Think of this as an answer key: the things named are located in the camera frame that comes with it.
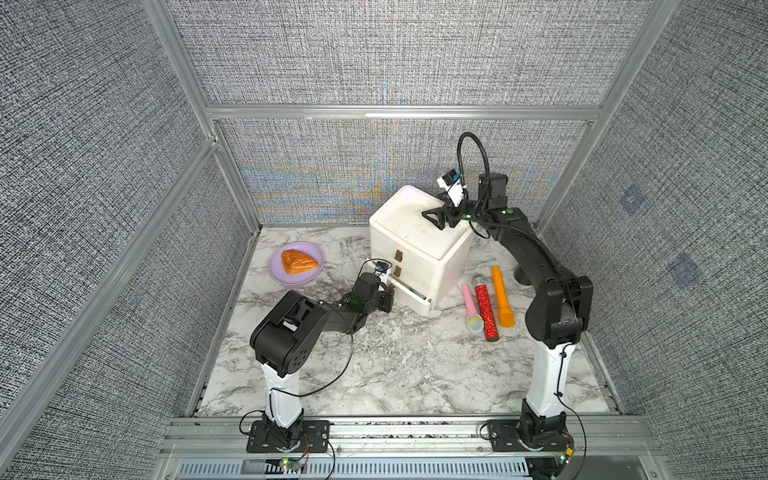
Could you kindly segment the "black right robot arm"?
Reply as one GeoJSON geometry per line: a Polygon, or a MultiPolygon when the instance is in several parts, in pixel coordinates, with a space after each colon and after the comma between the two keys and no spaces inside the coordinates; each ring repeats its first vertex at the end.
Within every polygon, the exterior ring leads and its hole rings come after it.
{"type": "Polygon", "coordinates": [[[553,256],[536,235],[527,216],[507,205],[507,177],[482,174],[479,198],[469,198],[464,178],[450,170],[437,179],[443,205],[422,212],[438,229],[454,228],[462,221],[486,230],[515,259],[516,281],[534,288],[525,313],[525,325],[535,340],[530,389],[516,425],[517,441],[524,449],[572,445],[566,421],[571,408],[564,393],[569,364],[581,335],[587,330],[594,285],[577,276],[553,256]]]}

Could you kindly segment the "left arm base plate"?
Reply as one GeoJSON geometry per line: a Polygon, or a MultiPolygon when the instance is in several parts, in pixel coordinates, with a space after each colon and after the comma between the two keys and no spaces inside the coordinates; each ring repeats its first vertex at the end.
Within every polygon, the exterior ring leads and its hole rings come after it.
{"type": "Polygon", "coordinates": [[[329,421],[301,422],[299,427],[278,427],[270,420],[255,421],[250,428],[246,452],[251,454],[325,453],[330,437],[329,421]]]}

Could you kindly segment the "orange microphone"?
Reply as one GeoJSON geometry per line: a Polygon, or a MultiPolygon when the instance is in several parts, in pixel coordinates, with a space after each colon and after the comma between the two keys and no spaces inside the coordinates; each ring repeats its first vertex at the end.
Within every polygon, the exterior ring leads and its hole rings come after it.
{"type": "Polygon", "coordinates": [[[515,315],[510,307],[502,272],[498,266],[492,267],[492,280],[498,307],[499,323],[503,328],[512,328],[515,326],[515,315]]]}

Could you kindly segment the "pink microphone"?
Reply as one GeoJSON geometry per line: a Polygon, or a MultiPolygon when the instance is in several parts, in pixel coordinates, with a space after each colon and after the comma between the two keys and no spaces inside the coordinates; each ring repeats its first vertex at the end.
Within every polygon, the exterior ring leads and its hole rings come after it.
{"type": "Polygon", "coordinates": [[[466,312],[466,326],[473,334],[482,334],[484,332],[484,319],[480,315],[474,296],[468,284],[461,286],[462,296],[466,312]]]}

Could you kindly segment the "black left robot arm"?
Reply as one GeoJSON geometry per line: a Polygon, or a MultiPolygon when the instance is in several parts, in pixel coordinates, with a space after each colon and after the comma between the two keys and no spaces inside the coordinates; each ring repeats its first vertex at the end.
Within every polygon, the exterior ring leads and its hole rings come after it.
{"type": "Polygon", "coordinates": [[[267,430],[285,447],[298,442],[304,409],[299,392],[300,370],[324,332],[352,337],[368,316],[389,313],[394,289],[384,273],[363,272],[350,292],[338,302],[314,300],[288,291],[258,324],[249,344],[265,379],[267,430]]]}

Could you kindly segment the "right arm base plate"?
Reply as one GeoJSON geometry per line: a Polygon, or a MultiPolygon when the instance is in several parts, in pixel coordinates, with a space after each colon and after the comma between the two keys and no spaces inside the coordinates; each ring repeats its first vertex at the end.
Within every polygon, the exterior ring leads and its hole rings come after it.
{"type": "Polygon", "coordinates": [[[564,453],[574,446],[561,417],[492,420],[487,423],[487,436],[494,452],[564,453]]]}

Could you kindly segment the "red glitter microphone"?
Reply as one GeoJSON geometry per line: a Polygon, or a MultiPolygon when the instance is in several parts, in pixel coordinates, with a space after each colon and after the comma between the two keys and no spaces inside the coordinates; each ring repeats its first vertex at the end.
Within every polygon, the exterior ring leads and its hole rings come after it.
{"type": "Polygon", "coordinates": [[[480,316],[483,319],[485,339],[488,342],[496,342],[499,340],[499,333],[490,300],[487,279],[482,275],[475,275],[472,284],[475,289],[480,316]]]}

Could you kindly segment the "white three-drawer storage unit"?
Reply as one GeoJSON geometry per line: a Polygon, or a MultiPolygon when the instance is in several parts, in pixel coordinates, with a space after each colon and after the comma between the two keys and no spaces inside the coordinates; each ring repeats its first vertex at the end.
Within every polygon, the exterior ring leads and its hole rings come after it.
{"type": "Polygon", "coordinates": [[[371,256],[392,263],[397,278],[431,302],[431,310],[458,285],[473,233],[465,222],[438,230],[421,216],[442,207],[437,198],[406,185],[369,219],[371,256]]]}

